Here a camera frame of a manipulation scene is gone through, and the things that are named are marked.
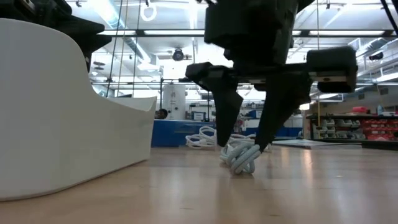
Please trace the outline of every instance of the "wooden floor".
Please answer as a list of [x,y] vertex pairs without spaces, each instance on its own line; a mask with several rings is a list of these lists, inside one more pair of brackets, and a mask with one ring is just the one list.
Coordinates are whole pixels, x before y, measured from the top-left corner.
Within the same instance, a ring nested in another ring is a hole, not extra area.
[[72,189],[0,203],[1,224],[397,220],[398,152],[380,150],[275,148],[254,175],[233,176],[215,152],[154,149],[147,162]]

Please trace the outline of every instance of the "bundled white cable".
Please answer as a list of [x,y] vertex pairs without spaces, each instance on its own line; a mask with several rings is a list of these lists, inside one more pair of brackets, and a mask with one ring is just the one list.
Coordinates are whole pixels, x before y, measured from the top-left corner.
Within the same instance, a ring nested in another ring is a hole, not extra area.
[[[203,126],[199,129],[199,134],[186,136],[187,146],[199,149],[204,147],[217,147],[216,130]],[[242,171],[253,173],[255,170],[254,160],[260,156],[260,146],[254,144],[255,134],[243,136],[232,134],[227,145],[221,149],[220,159],[224,161],[235,174]]]

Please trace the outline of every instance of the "white curved panel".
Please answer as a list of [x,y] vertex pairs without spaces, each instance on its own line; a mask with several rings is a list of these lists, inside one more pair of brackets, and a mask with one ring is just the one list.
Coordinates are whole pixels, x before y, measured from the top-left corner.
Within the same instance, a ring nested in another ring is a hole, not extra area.
[[156,98],[98,96],[79,46],[61,32],[9,19],[0,30],[0,200],[49,194],[149,158]]

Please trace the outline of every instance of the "ceiling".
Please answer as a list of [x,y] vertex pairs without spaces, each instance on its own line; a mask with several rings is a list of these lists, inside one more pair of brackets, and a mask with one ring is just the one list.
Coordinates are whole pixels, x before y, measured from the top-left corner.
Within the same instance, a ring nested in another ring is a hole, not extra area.
[[[205,24],[206,4],[197,4],[190,0],[152,0],[149,1],[150,8],[147,8],[145,1],[137,0],[79,1],[81,7],[76,5],[76,1],[67,2],[71,5],[75,16],[104,24],[107,30],[117,27],[109,23],[109,14],[112,11],[121,14],[121,23],[124,24],[124,28],[133,30],[204,29]],[[294,29],[392,29],[379,0],[319,0],[318,2],[318,5],[315,1],[298,13]],[[387,2],[394,19],[398,21],[398,15],[392,7],[391,1]],[[360,45],[365,45],[375,38],[377,37],[360,38]],[[346,45],[358,41],[358,38],[355,36],[319,39],[297,37],[294,41],[294,48],[289,50],[287,63],[304,62],[307,52],[311,49]],[[136,37],[134,42],[145,54],[150,56],[152,59],[150,62],[143,63],[136,57],[135,49],[125,44],[122,37],[114,37],[111,43],[93,54],[92,62],[102,62],[105,65],[101,66],[103,70],[96,70],[96,65],[91,66],[91,80],[95,83],[103,82],[111,74],[112,80],[116,82],[144,82],[140,85],[136,84],[135,91],[142,90],[142,93],[134,95],[145,97],[159,94],[160,85],[157,82],[160,82],[161,75],[163,78],[183,78],[186,66],[194,62],[193,56],[196,63],[209,61],[213,64],[232,65],[223,57],[223,49],[205,44],[202,37]],[[176,48],[182,49],[183,53],[188,55],[187,60],[174,62],[171,59],[171,54]],[[362,57],[358,58],[360,71],[367,71],[388,60],[394,60],[396,50],[389,49],[382,61],[365,62]],[[366,82],[367,78],[369,78],[367,74],[359,77],[362,82]],[[119,88],[121,89],[120,94],[132,92],[132,85],[119,85]],[[187,85],[187,88],[196,91],[195,85]],[[257,96],[264,97],[263,93],[258,93]]]

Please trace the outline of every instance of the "white cylinder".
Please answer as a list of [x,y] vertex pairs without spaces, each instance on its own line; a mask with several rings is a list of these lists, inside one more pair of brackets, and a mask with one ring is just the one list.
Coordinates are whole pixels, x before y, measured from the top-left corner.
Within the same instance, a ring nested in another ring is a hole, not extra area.
[[185,85],[170,83],[164,86],[162,107],[169,112],[167,119],[185,119]]

